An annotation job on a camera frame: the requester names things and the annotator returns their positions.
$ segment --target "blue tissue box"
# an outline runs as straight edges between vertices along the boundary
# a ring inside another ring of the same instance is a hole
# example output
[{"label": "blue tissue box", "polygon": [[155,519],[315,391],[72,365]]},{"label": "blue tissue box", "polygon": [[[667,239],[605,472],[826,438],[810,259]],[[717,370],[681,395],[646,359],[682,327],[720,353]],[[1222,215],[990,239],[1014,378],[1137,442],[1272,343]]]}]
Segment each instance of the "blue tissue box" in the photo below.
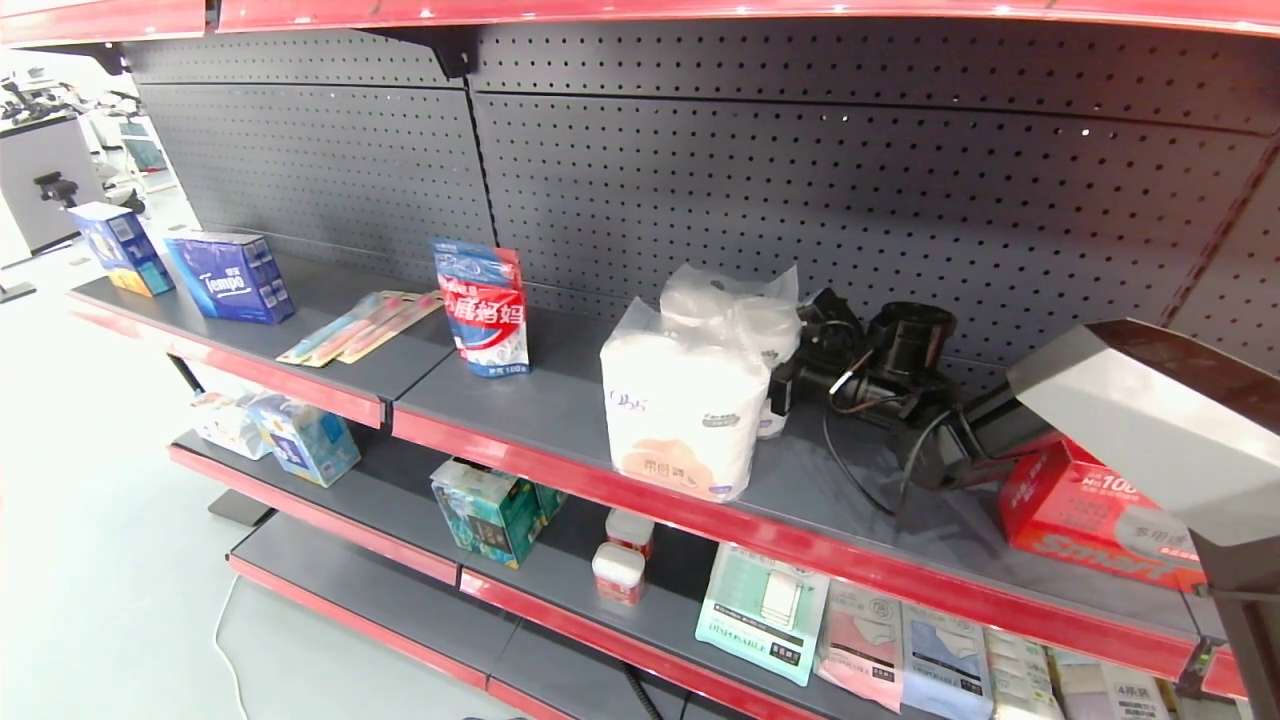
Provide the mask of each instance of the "blue tissue box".
[{"label": "blue tissue box", "polygon": [[280,268],[262,236],[189,231],[165,243],[206,318],[274,325],[293,314]]},{"label": "blue tissue box", "polygon": [[88,241],[111,284],[148,297],[173,290],[173,279],[156,255],[142,223],[128,208],[86,202],[67,210]]},{"label": "blue tissue box", "polygon": [[315,405],[279,393],[262,395],[248,413],[285,471],[329,487],[360,462],[347,421]]}]

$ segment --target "red packaging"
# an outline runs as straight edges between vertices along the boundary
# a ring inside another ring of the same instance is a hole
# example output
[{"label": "red packaging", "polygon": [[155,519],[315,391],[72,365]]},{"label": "red packaging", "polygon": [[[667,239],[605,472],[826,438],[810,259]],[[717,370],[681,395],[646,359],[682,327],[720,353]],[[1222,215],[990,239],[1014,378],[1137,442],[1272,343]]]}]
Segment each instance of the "red packaging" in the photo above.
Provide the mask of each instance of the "red packaging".
[{"label": "red packaging", "polygon": [[1070,441],[1018,462],[1000,515],[1028,552],[1184,591],[1204,582],[1187,527]]}]

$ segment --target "white package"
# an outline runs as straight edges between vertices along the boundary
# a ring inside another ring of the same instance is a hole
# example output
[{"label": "white package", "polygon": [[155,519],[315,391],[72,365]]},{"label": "white package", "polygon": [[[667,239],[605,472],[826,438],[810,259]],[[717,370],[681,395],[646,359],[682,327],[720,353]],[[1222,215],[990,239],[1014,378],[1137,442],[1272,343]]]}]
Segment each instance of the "white package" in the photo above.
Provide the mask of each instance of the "white package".
[{"label": "white package", "polygon": [[191,407],[196,411],[196,434],[250,460],[261,459],[271,451],[271,446],[262,438],[262,432],[250,416],[251,400],[253,397],[250,395],[241,397],[220,392],[197,395],[191,401]]},{"label": "white package", "polygon": [[987,628],[984,633],[995,720],[1062,720],[1044,648],[1002,630]]},{"label": "white package", "polygon": [[758,354],[636,299],[600,348],[600,369],[617,471],[714,502],[746,487],[769,383]]}]

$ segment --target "light blue package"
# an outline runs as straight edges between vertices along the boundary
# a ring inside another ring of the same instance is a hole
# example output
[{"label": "light blue package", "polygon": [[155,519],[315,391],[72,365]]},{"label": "light blue package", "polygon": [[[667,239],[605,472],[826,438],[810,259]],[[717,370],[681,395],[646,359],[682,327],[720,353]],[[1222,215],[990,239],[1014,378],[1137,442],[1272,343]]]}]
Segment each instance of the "light blue package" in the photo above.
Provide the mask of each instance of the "light blue package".
[{"label": "light blue package", "polygon": [[902,603],[906,680],[902,705],[951,720],[991,717],[991,670],[982,628],[918,605]]},{"label": "light blue package", "polygon": [[270,393],[248,411],[280,466],[300,478],[329,487],[360,461],[347,421],[328,410]]}]

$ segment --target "black pegboard panel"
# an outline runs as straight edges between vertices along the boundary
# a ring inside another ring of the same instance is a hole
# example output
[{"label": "black pegboard panel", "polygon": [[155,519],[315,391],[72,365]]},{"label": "black pegboard panel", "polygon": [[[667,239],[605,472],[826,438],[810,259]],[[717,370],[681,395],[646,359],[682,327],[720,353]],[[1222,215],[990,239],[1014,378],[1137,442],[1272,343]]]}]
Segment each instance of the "black pegboard panel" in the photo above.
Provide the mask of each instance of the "black pegboard panel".
[{"label": "black pegboard panel", "polygon": [[138,85],[317,83],[462,87],[445,79],[426,47],[353,29],[211,35],[129,42]]},{"label": "black pegboard panel", "polygon": [[430,263],[428,238],[493,243],[467,100],[454,90],[143,88],[204,223]]},{"label": "black pegboard panel", "polygon": [[1270,133],[1280,42],[1087,23],[856,18],[486,26],[472,87],[1021,110]]},{"label": "black pegboard panel", "polygon": [[1280,375],[1280,164],[1272,163],[1170,328]]},{"label": "black pegboard panel", "polygon": [[499,243],[529,279],[657,297],[681,263],[792,264],[859,314],[951,309],[1005,365],[1080,320],[1158,320],[1266,141],[906,108],[479,94]]}]

